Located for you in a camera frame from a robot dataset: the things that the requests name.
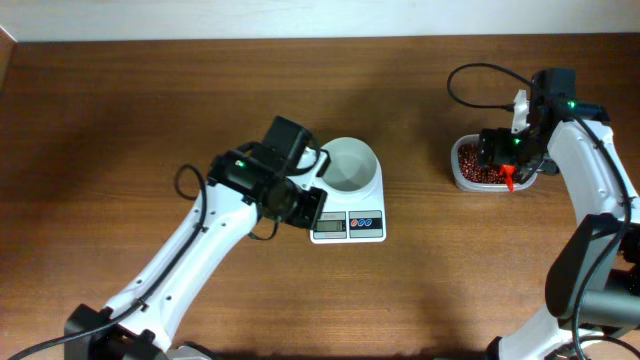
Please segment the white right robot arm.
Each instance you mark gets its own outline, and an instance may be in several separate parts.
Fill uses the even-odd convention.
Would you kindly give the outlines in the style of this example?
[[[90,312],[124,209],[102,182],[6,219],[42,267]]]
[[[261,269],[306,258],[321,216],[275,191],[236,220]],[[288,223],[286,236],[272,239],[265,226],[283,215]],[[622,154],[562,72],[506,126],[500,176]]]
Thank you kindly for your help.
[[[484,129],[482,165],[524,176],[563,177],[577,228],[552,264],[544,306],[514,333],[495,338],[488,359],[585,358],[587,346],[639,328],[639,195],[616,153],[606,110],[546,97],[521,127]]]

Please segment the orange measuring scoop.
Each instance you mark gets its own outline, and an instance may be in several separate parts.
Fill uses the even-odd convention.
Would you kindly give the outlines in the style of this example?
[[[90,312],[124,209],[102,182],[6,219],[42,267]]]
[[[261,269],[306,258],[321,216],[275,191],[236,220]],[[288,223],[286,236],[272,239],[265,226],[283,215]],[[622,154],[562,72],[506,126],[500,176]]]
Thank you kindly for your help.
[[[516,172],[516,167],[513,165],[501,165],[500,166],[500,176],[504,178],[504,183],[507,186],[507,189],[510,192],[514,192],[515,191],[515,186],[514,186],[514,174]]]

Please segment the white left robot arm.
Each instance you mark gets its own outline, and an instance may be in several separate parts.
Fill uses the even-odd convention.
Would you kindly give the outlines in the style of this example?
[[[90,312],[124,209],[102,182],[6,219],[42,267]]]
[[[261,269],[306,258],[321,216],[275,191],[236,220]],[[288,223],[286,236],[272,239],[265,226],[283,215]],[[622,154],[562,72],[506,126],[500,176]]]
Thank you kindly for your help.
[[[257,143],[217,157],[181,225],[152,261],[100,311],[67,320],[67,359],[212,359],[195,344],[172,345],[183,316],[225,256],[269,219],[315,226],[326,198],[313,186],[330,157],[303,147],[281,154]]]

